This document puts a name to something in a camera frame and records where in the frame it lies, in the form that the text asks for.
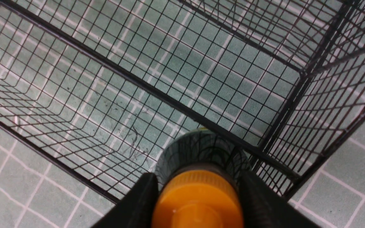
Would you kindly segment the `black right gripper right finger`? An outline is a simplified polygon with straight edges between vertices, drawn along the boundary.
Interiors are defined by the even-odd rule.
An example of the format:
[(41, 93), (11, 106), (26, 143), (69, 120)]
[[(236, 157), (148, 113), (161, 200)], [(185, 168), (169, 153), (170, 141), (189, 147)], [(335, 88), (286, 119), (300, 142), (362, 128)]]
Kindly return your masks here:
[(240, 203), (245, 228), (319, 228), (252, 171), (241, 172)]

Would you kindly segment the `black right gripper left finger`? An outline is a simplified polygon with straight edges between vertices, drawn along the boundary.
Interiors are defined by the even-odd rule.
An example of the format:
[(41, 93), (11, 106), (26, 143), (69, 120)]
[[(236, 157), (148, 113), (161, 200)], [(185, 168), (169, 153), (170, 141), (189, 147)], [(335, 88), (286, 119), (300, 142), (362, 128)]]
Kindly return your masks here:
[(158, 180), (144, 173), (132, 189), (93, 228), (150, 228), (158, 200)]

